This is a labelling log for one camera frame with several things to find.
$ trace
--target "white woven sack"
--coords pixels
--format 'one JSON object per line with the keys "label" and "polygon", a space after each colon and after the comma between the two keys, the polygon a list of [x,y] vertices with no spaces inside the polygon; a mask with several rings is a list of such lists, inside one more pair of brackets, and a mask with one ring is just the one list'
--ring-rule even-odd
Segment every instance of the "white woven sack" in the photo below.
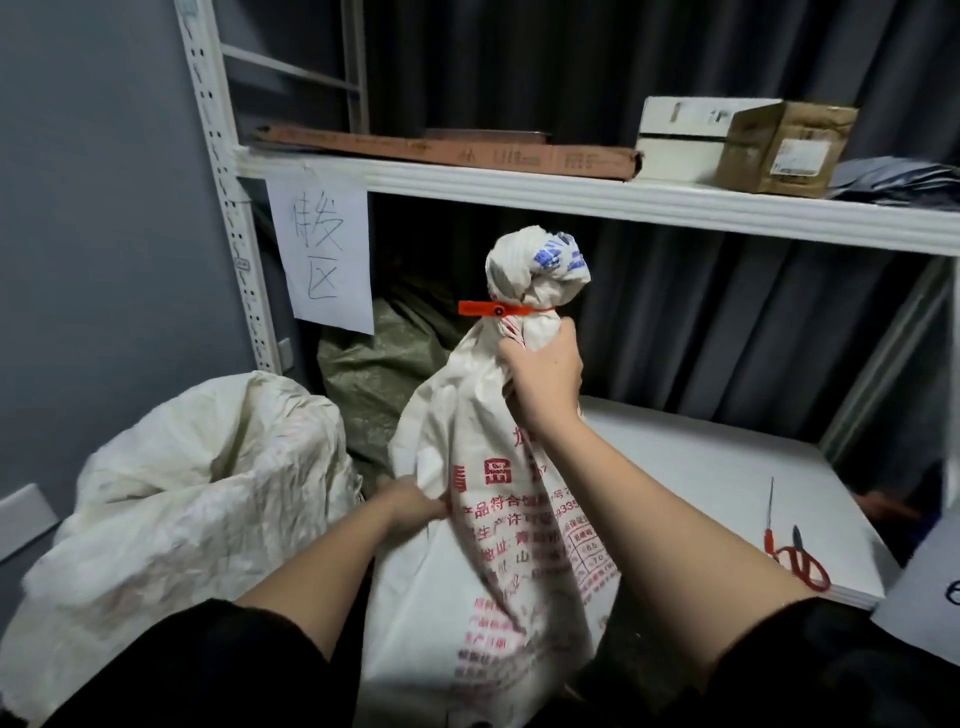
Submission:
{"label": "white woven sack", "polygon": [[89,457],[24,577],[4,705],[45,719],[151,625],[257,584],[358,493],[340,411],[292,379],[224,376],[165,402]]}
{"label": "white woven sack", "polygon": [[538,227],[487,257],[494,301],[540,309],[484,318],[417,390],[391,442],[449,521],[377,561],[357,726],[526,723],[594,654],[619,580],[542,447],[517,426],[497,356],[504,336],[539,349],[589,272],[569,235]]}

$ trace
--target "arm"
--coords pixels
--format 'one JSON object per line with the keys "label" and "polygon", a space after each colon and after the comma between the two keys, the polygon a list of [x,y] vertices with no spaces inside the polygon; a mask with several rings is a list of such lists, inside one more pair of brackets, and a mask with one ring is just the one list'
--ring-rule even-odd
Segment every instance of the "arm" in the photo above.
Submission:
{"label": "arm", "polygon": [[573,322],[538,352],[500,352],[527,421],[580,502],[627,584],[704,670],[753,626],[813,593],[722,525],[674,496],[577,415]]}
{"label": "arm", "polygon": [[333,526],[293,559],[237,599],[296,624],[327,660],[376,548],[428,522],[445,518],[447,505],[428,498],[413,477],[382,476],[377,495]]}

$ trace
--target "scissors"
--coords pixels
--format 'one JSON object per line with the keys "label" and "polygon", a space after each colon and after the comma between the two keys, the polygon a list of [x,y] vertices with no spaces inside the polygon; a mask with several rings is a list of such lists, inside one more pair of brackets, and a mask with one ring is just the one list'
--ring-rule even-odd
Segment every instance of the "scissors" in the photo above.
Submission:
{"label": "scissors", "polygon": [[[814,592],[825,592],[830,588],[829,574],[827,574],[827,570],[824,569],[823,565],[804,549],[804,539],[801,537],[800,528],[797,525],[793,526],[792,546],[781,546],[780,548],[774,546],[774,532],[770,523],[773,510],[774,479],[770,478],[770,499],[767,501],[767,529],[763,532],[763,550],[766,551],[774,561],[784,567],[786,567],[786,564],[780,560],[780,556],[783,554],[789,557],[790,570],[793,571],[794,576],[804,582],[806,586]],[[815,570],[816,574],[811,575],[811,570]]]}

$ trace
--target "orange zip tie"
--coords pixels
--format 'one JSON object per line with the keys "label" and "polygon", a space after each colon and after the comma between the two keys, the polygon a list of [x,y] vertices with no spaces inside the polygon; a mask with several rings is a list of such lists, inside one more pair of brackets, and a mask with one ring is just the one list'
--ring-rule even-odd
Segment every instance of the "orange zip tie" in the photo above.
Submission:
{"label": "orange zip tie", "polygon": [[549,308],[532,308],[528,305],[514,305],[512,303],[501,303],[500,301],[460,301],[457,310],[461,316],[529,316],[531,313],[540,311],[552,311],[553,306]]}

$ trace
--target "black shirt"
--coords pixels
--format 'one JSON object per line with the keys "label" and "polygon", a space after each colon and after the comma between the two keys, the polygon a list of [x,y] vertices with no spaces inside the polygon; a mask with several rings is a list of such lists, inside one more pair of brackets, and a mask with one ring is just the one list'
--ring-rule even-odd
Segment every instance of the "black shirt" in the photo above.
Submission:
{"label": "black shirt", "polygon": [[[210,600],[149,629],[45,725],[349,725],[355,683],[341,680],[293,622]],[[810,599],[755,627],[702,697],[660,721],[956,726],[960,667],[896,640],[865,612]]]}

